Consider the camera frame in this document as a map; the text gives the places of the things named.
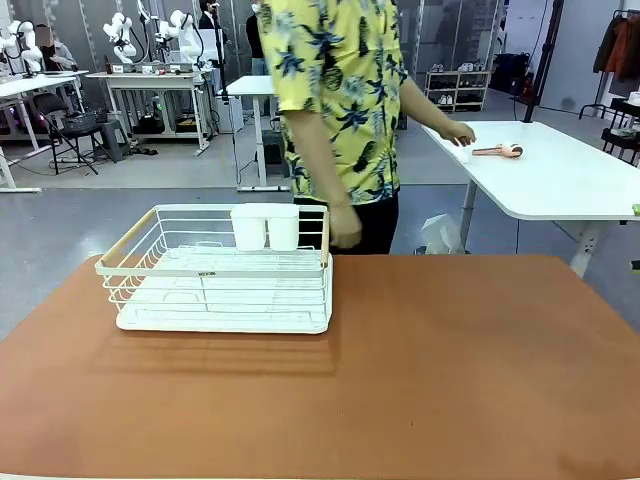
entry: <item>pineapple print shirt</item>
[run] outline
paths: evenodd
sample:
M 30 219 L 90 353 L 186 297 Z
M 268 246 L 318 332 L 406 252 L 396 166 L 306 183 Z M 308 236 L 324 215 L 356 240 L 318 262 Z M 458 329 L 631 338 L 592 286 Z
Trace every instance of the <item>pineapple print shirt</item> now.
M 395 0 L 263 0 L 260 37 L 282 111 L 321 113 L 354 205 L 399 188 L 394 130 L 407 73 Z M 322 200 L 283 122 L 296 197 Z

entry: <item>shoe rack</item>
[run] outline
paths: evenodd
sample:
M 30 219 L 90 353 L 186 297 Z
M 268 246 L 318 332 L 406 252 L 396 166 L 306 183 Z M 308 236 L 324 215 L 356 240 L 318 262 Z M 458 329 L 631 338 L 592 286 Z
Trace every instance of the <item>shoe rack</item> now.
M 427 72 L 427 80 L 424 86 L 425 95 L 446 112 L 453 113 L 456 110 L 464 110 L 467 107 L 480 107 L 480 110 L 483 110 L 490 79 L 491 72 L 489 71 Z M 446 88 L 431 88 L 434 84 L 440 86 L 436 82 L 441 84 L 449 83 L 451 85 Z M 472 93 L 480 95 L 481 100 L 476 102 L 464 101 L 464 96 Z M 451 95 L 453 103 L 451 105 L 438 104 L 438 100 L 442 95 Z

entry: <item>pink handheld object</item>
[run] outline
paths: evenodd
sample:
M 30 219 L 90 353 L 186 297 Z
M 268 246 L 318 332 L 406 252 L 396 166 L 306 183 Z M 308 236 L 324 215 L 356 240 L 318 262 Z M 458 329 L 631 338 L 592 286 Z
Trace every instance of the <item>pink handheld object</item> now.
M 498 145 L 494 148 L 480 148 L 478 150 L 474 150 L 473 155 L 483 156 L 483 155 L 499 155 L 505 158 L 519 158 L 524 153 L 524 149 L 520 145 Z

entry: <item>hand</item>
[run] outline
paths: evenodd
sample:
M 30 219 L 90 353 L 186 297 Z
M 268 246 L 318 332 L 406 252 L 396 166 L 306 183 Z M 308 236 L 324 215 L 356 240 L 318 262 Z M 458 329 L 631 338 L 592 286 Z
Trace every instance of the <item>hand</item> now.
M 460 145 L 466 147 L 476 141 L 476 134 L 469 125 L 454 122 L 453 120 L 447 123 L 438 133 L 442 138 L 449 140 L 456 147 Z
M 329 207 L 331 245 L 342 250 L 355 247 L 362 239 L 362 224 L 358 214 L 349 204 Z

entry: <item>black pants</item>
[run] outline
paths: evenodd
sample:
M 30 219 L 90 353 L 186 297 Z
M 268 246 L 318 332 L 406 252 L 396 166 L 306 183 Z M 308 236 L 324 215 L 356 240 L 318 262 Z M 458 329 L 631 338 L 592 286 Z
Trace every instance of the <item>black pants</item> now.
M 296 205 L 324 205 L 322 202 L 306 198 L 294 199 Z M 349 250 L 332 247 L 334 255 L 388 255 L 391 251 L 393 235 L 398 224 L 398 195 L 379 202 L 366 205 L 354 205 L 356 213 L 362 223 L 362 241 Z M 320 219 L 322 215 L 315 213 L 301 213 L 300 218 Z M 317 222 L 301 222 L 300 232 L 317 232 Z M 301 235 L 300 246 L 312 246 L 319 250 L 321 238 L 317 235 Z

